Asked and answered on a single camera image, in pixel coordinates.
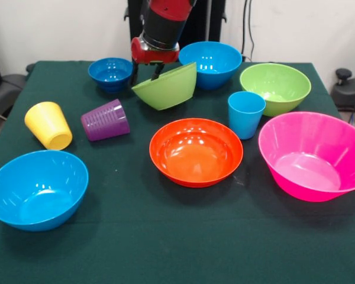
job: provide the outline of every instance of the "orange bowl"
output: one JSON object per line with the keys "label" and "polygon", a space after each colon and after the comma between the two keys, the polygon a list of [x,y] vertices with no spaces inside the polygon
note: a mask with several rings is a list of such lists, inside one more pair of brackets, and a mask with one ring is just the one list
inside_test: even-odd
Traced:
{"label": "orange bowl", "polygon": [[214,185],[232,174],[243,146],[228,127],[203,118],[166,124],[150,142],[150,157],[170,180],[189,188]]}

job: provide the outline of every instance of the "red robot part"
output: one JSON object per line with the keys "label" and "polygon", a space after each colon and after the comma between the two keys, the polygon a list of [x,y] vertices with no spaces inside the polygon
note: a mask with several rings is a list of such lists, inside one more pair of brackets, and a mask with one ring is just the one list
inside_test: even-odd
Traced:
{"label": "red robot part", "polygon": [[196,0],[151,0],[150,8],[171,21],[186,21]]}
{"label": "red robot part", "polygon": [[142,39],[135,37],[131,41],[131,55],[137,64],[172,63],[177,61],[179,49],[168,51],[151,49]]}

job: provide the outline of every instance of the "pink bowl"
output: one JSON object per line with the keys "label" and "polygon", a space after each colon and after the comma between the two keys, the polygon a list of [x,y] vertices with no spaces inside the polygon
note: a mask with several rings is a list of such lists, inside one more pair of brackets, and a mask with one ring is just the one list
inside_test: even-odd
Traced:
{"label": "pink bowl", "polygon": [[288,194],[322,202],[355,190],[355,128],[316,112],[272,118],[259,149],[276,183]]}

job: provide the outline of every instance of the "ribbed purple cup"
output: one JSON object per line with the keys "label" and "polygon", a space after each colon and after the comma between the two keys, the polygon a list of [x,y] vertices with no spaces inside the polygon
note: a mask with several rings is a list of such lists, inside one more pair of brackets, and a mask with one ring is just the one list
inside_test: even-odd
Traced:
{"label": "ribbed purple cup", "polygon": [[83,114],[80,120],[90,141],[130,132],[125,111],[118,99]]}

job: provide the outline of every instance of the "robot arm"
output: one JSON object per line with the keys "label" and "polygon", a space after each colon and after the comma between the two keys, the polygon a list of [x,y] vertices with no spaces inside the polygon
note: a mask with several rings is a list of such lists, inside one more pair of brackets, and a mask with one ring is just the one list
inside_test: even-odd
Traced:
{"label": "robot arm", "polygon": [[139,64],[157,64],[152,80],[159,77],[164,64],[179,56],[179,39],[196,0],[144,0],[143,31],[131,41],[134,63],[132,85]]}

